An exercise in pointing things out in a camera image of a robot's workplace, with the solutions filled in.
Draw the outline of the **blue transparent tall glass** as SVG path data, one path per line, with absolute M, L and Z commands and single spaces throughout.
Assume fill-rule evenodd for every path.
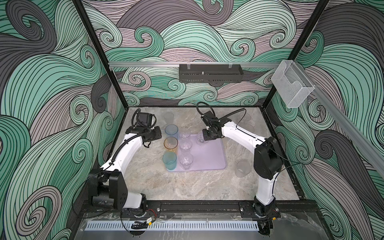
M 178 139 L 178 137 L 179 137 L 178 132 L 179 132 L 178 126 L 176 126 L 174 124 L 167 125 L 165 127 L 165 133 L 166 133 L 167 138 L 168 137 L 173 137 L 173 138 Z

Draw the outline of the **yellow transparent tall glass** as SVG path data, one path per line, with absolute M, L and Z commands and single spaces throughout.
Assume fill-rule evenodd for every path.
M 168 137 L 164 140 L 164 147 L 167 151 L 173 152 L 176 155 L 178 154 L 178 144 L 179 141 L 175 137 Z

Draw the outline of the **clear faceted glass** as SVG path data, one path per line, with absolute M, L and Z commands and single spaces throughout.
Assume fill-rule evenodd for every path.
M 179 147 L 182 152 L 189 152 L 192 146 L 193 143 L 189 138 L 183 138 L 179 141 Z

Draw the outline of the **lilac plastic tray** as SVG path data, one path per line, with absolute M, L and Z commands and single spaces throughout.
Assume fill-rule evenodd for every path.
M 192 142 L 192 147 L 187 151 L 183 151 L 179 146 L 177 161 L 174 164 L 175 168 L 172 170 L 167 169 L 168 172 L 213 171 L 224 170 L 227 167 L 222 140 L 216 139 L 202 143 L 198 140 L 198 137 L 201 138 L 201 134 L 190 135 L 188 140 Z M 183 154 L 191 154 L 193 157 L 193 162 L 187 170 L 182 167 Z

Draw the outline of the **teal frosted tall glass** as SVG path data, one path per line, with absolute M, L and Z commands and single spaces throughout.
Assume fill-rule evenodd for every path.
M 174 170 L 177 166 L 177 155 L 174 152 L 165 152 L 162 160 L 169 171 Z

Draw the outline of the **clear tall glass back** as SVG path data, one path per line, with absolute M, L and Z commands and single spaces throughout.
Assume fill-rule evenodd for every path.
M 190 153 L 182 153 L 179 158 L 179 163 L 184 170 L 189 170 L 194 161 L 194 157 Z

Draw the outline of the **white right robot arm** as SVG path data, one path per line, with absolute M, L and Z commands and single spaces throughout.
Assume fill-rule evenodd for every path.
M 253 168 L 259 176 L 255 207 L 260 215 L 265 215 L 269 209 L 275 208 L 274 186 L 283 167 L 282 151 L 275 138 L 253 134 L 230 119 L 231 115 L 245 111 L 246 109 L 242 108 L 221 118 L 216 116 L 213 109 L 198 113 L 206 125 L 203 129 L 205 141 L 229 138 L 254 154 Z

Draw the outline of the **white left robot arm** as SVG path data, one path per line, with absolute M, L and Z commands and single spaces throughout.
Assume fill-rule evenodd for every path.
M 161 138 L 156 116 L 137 109 L 117 150 L 98 170 L 90 172 L 86 180 L 89 204 L 105 210 L 136 209 L 145 212 L 146 196 L 130 192 L 124 174 L 141 147 L 149 148 L 153 141 Z

